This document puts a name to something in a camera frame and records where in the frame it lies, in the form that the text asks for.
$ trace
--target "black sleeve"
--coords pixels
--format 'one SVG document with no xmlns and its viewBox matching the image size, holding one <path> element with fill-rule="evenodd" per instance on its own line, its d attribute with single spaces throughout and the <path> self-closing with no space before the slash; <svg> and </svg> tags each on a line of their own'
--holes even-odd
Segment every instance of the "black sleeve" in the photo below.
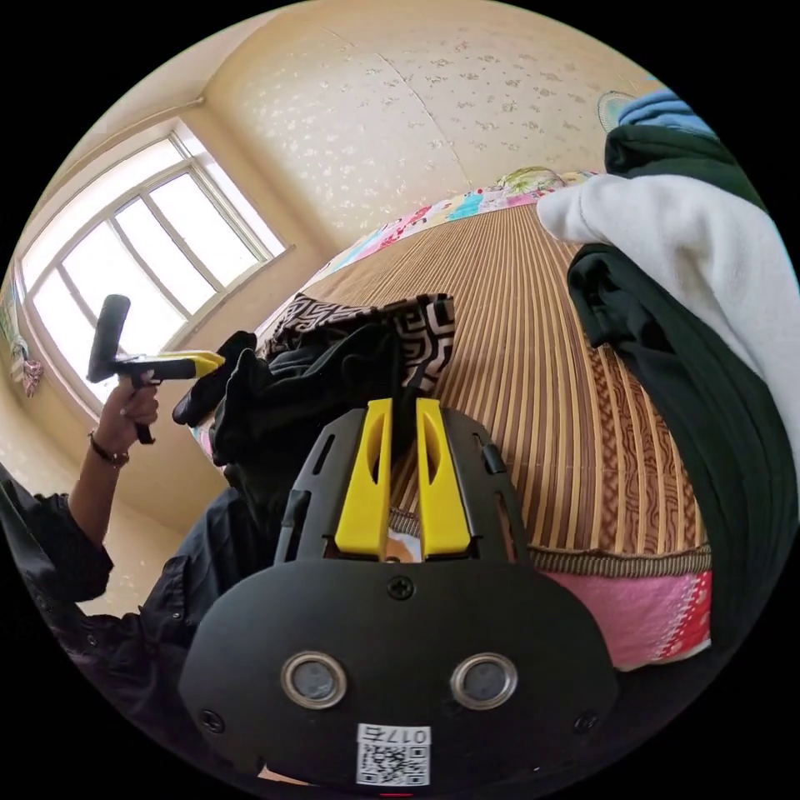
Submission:
<svg viewBox="0 0 800 800">
<path fill-rule="evenodd" d="M 3 469 L 0 526 L 19 571 L 40 597 L 85 603 L 106 591 L 111 558 L 78 527 L 66 495 L 31 495 Z"/>
</svg>

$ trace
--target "white towel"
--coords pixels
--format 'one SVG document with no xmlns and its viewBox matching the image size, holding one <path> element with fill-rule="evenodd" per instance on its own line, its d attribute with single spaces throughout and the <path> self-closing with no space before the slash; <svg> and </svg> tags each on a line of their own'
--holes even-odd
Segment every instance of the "white towel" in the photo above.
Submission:
<svg viewBox="0 0 800 800">
<path fill-rule="evenodd" d="M 800 289 L 772 219 L 675 175 L 597 175 L 542 197 L 537 212 L 556 238 L 621 250 L 762 378 L 800 493 Z"/>
</svg>

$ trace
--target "bed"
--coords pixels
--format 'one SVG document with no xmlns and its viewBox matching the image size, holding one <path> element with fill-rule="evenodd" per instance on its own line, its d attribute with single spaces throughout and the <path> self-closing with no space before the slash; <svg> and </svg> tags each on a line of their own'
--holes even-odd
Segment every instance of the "bed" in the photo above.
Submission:
<svg viewBox="0 0 800 800">
<path fill-rule="evenodd" d="M 576 247 L 541 228 L 535 203 L 591 172 L 530 167 L 418 209 L 362 237 L 302 287 L 380 306 L 455 298 L 453 358 L 435 396 L 501 448 L 536 567 L 576 594 L 615 666 L 689 658 L 710 645 L 711 553 L 675 442 L 638 381 L 592 350 L 567 293 Z M 258 328 L 268 341 L 293 298 Z M 209 454 L 206 421 L 192 431 Z M 390 554 L 419 559 L 414 456 L 394 478 Z"/>
</svg>

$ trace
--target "blue cloth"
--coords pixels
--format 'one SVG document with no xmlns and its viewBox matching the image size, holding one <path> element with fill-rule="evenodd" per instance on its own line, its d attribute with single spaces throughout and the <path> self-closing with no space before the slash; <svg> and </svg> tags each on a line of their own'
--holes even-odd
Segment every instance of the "blue cloth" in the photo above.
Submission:
<svg viewBox="0 0 800 800">
<path fill-rule="evenodd" d="M 620 112 L 619 124 L 659 125 L 717 138 L 717 134 L 672 89 L 657 89 L 632 100 Z"/>
</svg>

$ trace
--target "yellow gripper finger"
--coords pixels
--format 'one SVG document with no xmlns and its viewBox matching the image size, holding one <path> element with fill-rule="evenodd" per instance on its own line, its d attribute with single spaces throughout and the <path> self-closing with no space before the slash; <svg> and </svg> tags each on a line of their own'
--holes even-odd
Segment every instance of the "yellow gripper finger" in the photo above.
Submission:
<svg viewBox="0 0 800 800">
<path fill-rule="evenodd" d="M 417 400 L 417 471 L 422 559 L 465 553 L 469 526 L 438 400 Z"/>
<path fill-rule="evenodd" d="M 384 559 L 392 481 L 392 400 L 367 406 L 334 542 L 340 553 Z"/>
</svg>

